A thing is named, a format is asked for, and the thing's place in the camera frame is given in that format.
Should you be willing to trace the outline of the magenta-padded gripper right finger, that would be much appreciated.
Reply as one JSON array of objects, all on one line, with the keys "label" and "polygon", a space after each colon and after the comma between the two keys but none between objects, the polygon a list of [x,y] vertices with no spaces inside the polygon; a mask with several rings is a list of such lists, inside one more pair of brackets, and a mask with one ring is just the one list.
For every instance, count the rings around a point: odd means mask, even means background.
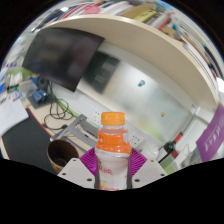
[{"label": "magenta-padded gripper right finger", "polygon": [[155,159],[147,159],[136,149],[132,149],[128,167],[128,189],[144,187],[165,176],[165,170]]}]

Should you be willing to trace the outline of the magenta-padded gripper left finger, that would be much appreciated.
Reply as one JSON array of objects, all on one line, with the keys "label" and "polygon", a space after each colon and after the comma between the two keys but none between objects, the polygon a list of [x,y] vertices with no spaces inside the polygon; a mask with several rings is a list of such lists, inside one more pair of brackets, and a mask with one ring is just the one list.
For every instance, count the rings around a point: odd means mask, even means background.
[{"label": "magenta-padded gripper left finger", "polygon": [[84,188],[98,189],[99,174],[95,149],[90,149],[80,158],[72,158],[58,176]]}]

